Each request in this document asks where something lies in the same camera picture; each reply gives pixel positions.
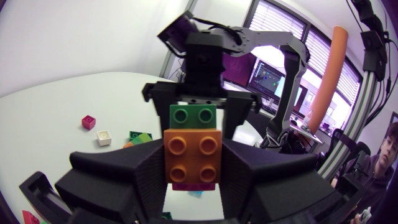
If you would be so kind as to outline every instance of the computer monitor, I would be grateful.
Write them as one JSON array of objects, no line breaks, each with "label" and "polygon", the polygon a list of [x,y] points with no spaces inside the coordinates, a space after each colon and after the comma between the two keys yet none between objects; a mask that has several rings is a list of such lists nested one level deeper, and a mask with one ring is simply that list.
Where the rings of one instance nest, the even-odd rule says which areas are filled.
[{"label": "computer monitor", "polygon": [[[274,67],[258,60],[249,83],[249,89],[261,93],[265,98],[272,98],[279,102],[285,84],[285,75]],[[300,85],[294,101],[293,110],[298,113],[304,101],[307,89]]]},{"label": "computer monitor", "polygon": [[223,65],[225,68],[225,71],[221,73],[223,80],[246,87],[256,59],[256,56],[252,53],[240,57],[223,54]]}]

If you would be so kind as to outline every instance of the red lego brick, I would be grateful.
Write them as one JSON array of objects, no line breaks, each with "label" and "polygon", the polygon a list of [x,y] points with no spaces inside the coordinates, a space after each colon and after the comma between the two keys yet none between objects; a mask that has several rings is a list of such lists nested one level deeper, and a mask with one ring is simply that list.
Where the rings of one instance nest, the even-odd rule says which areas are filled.
[{"label": "red lego brick", "polygon": [[81,125],[86,129],[91,130],[95,126],[95,118],[87,115],[81,120]]},{"label": "red lego brick", "polygon": [[172,184],[173,190],[205,191],[215,190],[216,184]]},{"label": "red lego brick", "polygon": [[24,216],[25,224],[40,224],[39,219],[30,212],[23,210],[22,215]]},{"label": "red lego brick", "polygon": [[168,129],[164,131],[164,146],[168,183],[220,182],[220,130]]}]

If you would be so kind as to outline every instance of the pink lego brick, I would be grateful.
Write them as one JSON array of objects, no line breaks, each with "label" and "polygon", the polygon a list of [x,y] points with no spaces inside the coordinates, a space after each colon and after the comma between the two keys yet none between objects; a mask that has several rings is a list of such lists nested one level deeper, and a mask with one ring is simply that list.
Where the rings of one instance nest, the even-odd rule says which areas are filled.
[{"label": "pink lego brick", "polygon": [[22,215],[24,216],[25,224],[40,224],[39,219],[30,212],[23,210]]},{"label": "pink lego brick", "polygon": [[83,125],[83,127],[85,127],[86,129],[90,130],[95,126],[95,118],[87,115],[81,120],[81,125]]},{"label": "pink lego brick", "polygon": [[216,184],[173,184],[173,190],[204,191],[215,190]]}]

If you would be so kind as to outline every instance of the teal lego brick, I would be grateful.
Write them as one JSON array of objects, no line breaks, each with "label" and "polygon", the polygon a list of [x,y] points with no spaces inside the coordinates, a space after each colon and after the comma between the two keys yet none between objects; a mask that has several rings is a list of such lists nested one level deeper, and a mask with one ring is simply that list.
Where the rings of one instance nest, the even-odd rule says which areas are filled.
[{"label": "teal lego brick", "polygon": [[[144,134],[144,133],[140,133],[140,132],[137,132],[137,131],[130,131],[130,137],[129,137],[130,141],[132,141],[133,139],[135,139],[136,137],[138,137],[140,134]],[[146,133],[146,134],[148,134],[149,137],[150,137],[151,139],[153,139],[153,138],[152,138],[152,134],[150,134],[150,133]]]},{"label": "teal lego brick", "polygon": [[142,142],[142,140],[140,139],[140,138],[135,138],[135,139],[133,139],[132,141],[132,144],[133,145],[138,145],[138,144],[142,144],[142,143],[144,143],[144,142]]},{"label": "teal lego brick", "polygon": [[152,141],[152,138],[147,134],[147,133],[142,133],[138,135],[138,137],[141,139],[142,142],[150,142]]},{"label": "teal lego brick", "polygon": [[216,128],[216,105],[170,105],[170,128]]}]

